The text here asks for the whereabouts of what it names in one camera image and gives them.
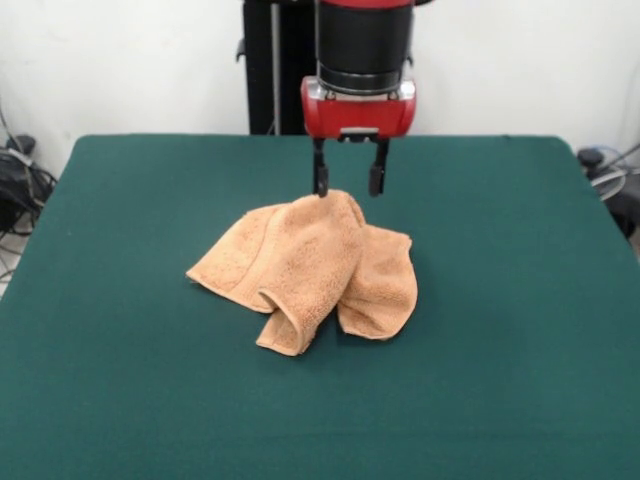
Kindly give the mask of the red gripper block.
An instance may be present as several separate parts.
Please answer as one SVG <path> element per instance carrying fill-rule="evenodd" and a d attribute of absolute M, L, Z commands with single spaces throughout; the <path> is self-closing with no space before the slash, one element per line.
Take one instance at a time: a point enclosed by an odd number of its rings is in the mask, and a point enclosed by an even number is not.
<path fill-rule="evenodd" d="M 369 171 L 371 197 L 384 192 L 390 140 L 407 134 L 415 116 L 417 94 L 413 79 L 404 79 L 399 88 L 376 96 L 354 96 L 325 88 L 315 76 L 304 77 L 301 100 L 304 125 L 313 138 L 313 194 L 328 193 L 328 168 L 324 158 L 324 139 L 374 136 L 376 156 Z"/>

